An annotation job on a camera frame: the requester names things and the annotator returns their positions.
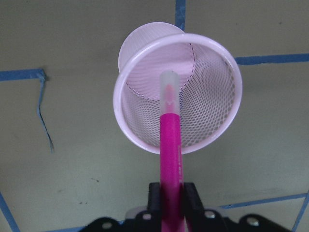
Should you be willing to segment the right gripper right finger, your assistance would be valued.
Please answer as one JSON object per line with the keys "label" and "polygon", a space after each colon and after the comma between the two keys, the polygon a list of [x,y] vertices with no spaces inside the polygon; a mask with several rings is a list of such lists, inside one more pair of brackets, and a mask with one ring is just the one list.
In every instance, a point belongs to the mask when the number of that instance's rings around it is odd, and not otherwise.
{"label": "right gripper right finger", "polygon": [[205,232],[205,208],[193,182],[183,184],[183,213],[189,232]]}

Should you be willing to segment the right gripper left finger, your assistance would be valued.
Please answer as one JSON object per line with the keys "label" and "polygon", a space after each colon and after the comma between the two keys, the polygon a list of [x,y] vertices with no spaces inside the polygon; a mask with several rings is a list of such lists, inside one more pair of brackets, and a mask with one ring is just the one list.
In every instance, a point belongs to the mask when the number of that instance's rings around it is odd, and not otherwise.
{"label": "right gripper left finger", "polygon": [[149,184],[147,212],[151,215],[150,225],[152,232],[160,232],[162,227],[162,203],[160,183]]}

